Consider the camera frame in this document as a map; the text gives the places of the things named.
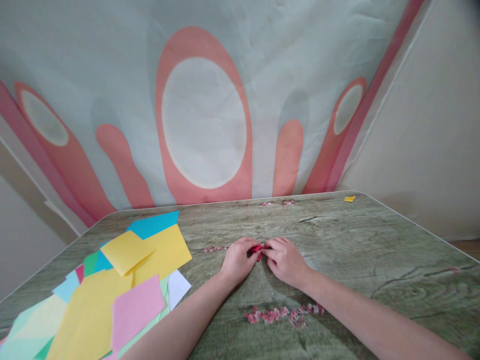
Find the white oval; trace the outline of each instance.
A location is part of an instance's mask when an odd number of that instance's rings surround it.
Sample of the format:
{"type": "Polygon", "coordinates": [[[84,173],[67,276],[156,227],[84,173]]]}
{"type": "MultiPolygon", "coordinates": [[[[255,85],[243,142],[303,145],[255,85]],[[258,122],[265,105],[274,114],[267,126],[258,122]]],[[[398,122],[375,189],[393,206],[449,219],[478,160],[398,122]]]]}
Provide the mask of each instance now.
{"type": "Polygon", "coordinates": [[[237,173],[247,146],[240,96],[214,62],[192,57],[170,73],[162,99],[162,125],[170,156],[192,184],[218,188],[237,173]]]}
{"type": "Polygon", "coordinates": [[[340,101],[340,105],[336,111],[335,121],[333,123],[333,132],[335,135],[340,134],[349,124],[350,120],[357,111],[362,101],[364,88],[361,85],[355,85],[348,90],[340,101]]]}
{"type": "Polygon", "coordinates": [[[23,110],[31,124],[51,144],[62,147],[69,142],[69,133],[50,109],[29,91],[21,91],[23,110]]]}

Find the red paper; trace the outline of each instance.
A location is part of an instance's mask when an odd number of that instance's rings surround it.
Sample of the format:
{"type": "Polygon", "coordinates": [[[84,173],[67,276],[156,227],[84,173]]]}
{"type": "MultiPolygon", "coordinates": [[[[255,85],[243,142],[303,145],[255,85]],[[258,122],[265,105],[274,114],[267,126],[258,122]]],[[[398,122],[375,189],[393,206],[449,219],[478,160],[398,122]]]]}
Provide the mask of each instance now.
{"type": "MultiPolygon", "coordinates": [[[[263,248],[264,248],[264,247],[263,247],[262,245],[257,245],[257,246],[255,246],[255,247],[252,247],[252,248],[250,249],[250,251],[252,252],[252,254],[254,254],[254,253],[256,253],[258,250],[263,249],[263,248]]],[[[259,253],[259,254],[258,254],[258,260],[257,260],[258,262],[260,261],[260,258],[261,258],[261,257],[262,257],[262,253],[259,253]]]]}
{"type": "Polygon", "coordinates": [[[77,267],[75,269],[75,272],[76,272],[76,276],[78,277],[78,282],[81,284],[82,281],[84,280],[84,269],[85,269],[85,265],[82,264],[80,265],[79,267],[77,267]]]}

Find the white wall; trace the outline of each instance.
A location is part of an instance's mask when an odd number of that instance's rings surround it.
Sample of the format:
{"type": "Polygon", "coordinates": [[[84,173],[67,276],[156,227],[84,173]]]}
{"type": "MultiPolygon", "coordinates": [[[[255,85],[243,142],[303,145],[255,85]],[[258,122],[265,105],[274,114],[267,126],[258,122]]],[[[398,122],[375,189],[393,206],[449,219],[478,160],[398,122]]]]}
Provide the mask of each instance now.
{"type": "Polygon", "coordinates": [[[447,240],[480,237],[480,12],[467,0],[426,8],[338,190],[365,192],[447,240]]]}
{"type": "Polygon", "coordinates": [[[66,245],[0,176],[0,301],[66,245]]]}

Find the hand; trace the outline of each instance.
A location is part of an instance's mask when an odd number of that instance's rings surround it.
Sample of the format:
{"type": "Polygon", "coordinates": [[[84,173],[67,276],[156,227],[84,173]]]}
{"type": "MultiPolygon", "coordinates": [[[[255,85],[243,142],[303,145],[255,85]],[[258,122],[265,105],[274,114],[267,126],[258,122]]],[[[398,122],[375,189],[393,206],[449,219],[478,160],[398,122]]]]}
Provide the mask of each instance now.
{"type": "Polygon", "coordinates": [[[247,252],[259,245],[257,240],[244,236],[235,241],[226,251],[220,274],[232,285],[237,286],[254,268],[260,251],[247,257],[247,252]]]}
{"type": "Polygon", "coordinates": [[[261,253],[268,257],[272,273],[288,285],[300,289],[312,270],[297,247],[286,237],[268,240],[261,253]]]}

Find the colored paper stack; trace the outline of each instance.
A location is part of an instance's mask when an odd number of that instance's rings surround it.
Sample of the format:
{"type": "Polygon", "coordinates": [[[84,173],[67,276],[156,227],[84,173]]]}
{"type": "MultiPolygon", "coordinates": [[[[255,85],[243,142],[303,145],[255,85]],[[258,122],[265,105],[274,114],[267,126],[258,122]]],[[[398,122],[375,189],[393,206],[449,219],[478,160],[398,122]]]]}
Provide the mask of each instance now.
{"type": "Polygon", "coordinates": [[[191,288],[192,259],[179,212],[135,221],[22,312],[0,341],[0,360],[120,359],[191,288]]]}

